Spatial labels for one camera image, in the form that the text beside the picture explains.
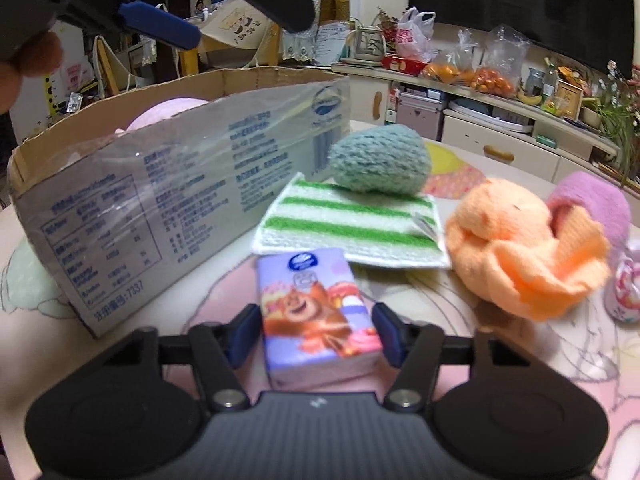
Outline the person hand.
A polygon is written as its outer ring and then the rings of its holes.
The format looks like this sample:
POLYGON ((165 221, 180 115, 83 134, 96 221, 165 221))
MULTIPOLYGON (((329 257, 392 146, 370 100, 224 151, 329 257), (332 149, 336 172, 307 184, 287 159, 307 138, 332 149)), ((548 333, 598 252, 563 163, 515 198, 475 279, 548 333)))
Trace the person hand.
POLYGON ((1 63, 0 114, 6 113, 20 94, 24 78, 55 72, 63 62, 61 40, 54 32, 43 32, 28 40, 9 62, 1 63))

